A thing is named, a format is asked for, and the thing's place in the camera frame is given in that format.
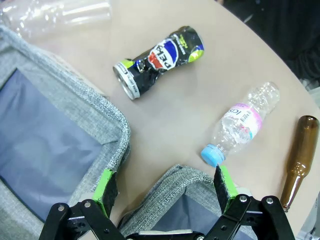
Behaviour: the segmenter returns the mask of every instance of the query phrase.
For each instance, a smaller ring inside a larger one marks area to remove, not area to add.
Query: woven gray fabric
[[[130,128],[123,114],[106,98],[44,52],[0,25],[0,88],[18,68],[49,101],[102,144],[68,204],[96,189],[104,169],[116,171],[129,154]],[[0,181],[0,240],[38,239],[39,221]]]
[[[152,187],[141,205],[125,216],[119,227],[121,233],[129,236],[140,231],[150,231],[182,194],[215,215],[221,215],[214,180],[200,170],[176,165]],[[241,227],[240,231],[257,239],[251,227]]]

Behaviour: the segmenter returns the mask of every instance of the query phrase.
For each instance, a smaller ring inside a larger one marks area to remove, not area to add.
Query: brown glass bottle
[[[302,116],[287,163],[287,177],[281,195],[281,204],[288,212],[303,179],[308,175],[318,141],[319,121],[314,116]]]

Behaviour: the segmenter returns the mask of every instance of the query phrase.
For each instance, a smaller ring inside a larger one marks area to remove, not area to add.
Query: pink and white label
[[[244,128],[249,130],[251,139],[255,137],[262,126],[262,118],[259,113],[250,105],[244,103],[234,105],[223,117],[232,117],[239,121]]]

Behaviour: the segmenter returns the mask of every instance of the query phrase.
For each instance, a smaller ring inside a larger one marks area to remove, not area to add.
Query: blue bottle cap
[[[226,159],[222,151],[212,144],[208,144],[201,151],[201,157],[212,167],[220,165]]]

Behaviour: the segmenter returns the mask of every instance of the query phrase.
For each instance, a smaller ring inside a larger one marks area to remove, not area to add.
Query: metal bolt
[[[267,202],[268,204],[273,204],[273,203],[274,203],[274,201],[273,201],[273,199],[272,199],[271,197],[268,197],[268,198],[266,199],[266,202]]]
[[[84,204],[84,206],[85,206],[86,208],[89,208],[89,207],[91,206],[91,203],[87,201],[87,202]]]
[[[60,205],[60,206],[58,207],[58,210],[59,210],[59,212],[62,212],[63,210],[65,210],[65,207],[62,206],[62,205]]]
[[[247,197],[246,196],[241,196],[240,197],[240,202],[245,203],[247,201]]]

